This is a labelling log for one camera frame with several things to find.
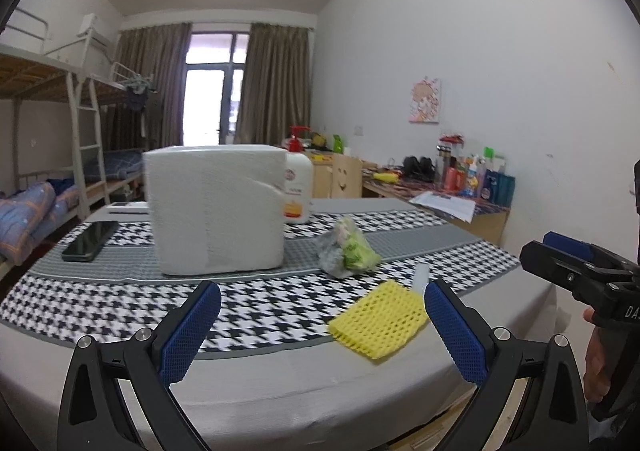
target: brown curtain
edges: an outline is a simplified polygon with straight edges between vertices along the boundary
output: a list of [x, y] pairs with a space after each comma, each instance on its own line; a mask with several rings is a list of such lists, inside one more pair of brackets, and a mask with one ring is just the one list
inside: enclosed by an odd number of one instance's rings
[[182, 110], [186, 84], [185, 60], [192, 24], [160, 25], [126, 30], [118, 42], [116, 61], [149, 77], [158, 93], [145, 111], [148, 142], [141, 136], [141, 114], [119, 105], [106, 113], [103, 131], [107, 150], [150, 149], [182, 144]]
[[234, 142], [280, 144], [309, 116], [308, 29], [253, 24]]

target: white plastic bottle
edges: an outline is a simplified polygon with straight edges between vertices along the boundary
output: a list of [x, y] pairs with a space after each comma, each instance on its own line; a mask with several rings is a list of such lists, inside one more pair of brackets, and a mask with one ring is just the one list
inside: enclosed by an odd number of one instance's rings
[[300, 129], [301, 126], [291, 128], [287, 169], [284, 174], [284, 218], [287, 224], [304, 224], [311, 215], [314, 165], [303, 153], [304, 148], [296, 135], [296, 131]]

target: gray table cover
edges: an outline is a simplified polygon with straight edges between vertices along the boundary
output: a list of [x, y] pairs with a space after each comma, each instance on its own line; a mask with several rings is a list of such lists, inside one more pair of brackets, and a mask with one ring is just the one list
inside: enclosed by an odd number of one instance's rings
[[[317, 212], [335, 213], [411, 208], [393, 199], [314, 203]], [[132, 221], [104, 211], [90, 221], [104, 219]], [[489, 325], [508, 327], [517, 336], [546, 340], [556, 323], [555, 288], [519, 267], [476, 288], [463, 301]], [[2, 390], [43, 451], [55, 449], [71, 354], [71, 348], [0, 325]], [[322, 341], [286, 351], [196, 360], [172, 391], [212, 449], [366, 451], [427, 422], [468, 388], [428, 325], [381, 363]], [[128, 383], [123, 390], [146, 446], [160, 449]]]

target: human hand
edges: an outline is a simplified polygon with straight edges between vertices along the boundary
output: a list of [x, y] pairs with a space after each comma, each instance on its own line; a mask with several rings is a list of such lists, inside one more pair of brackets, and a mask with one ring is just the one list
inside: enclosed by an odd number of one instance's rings
[[[593, 323], [593, 308], [588, 308], [582, 314], [584, 320]], [[584, 396], [589, 402], [600, 402], [611, 387], [611, 382], [605, 373], [606, 356], [602, 341], [600, 340], [600, 328], [595, 327], [587, 354], [585, 356], [586, 371], [584, 372]]]

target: green bottle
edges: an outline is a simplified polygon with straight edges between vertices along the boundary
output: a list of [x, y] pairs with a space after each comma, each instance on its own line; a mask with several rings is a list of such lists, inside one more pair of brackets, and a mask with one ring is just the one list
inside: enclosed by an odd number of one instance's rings
[[343, 154], [344, 145], [340, 136], [334, 136], [334, 154]]

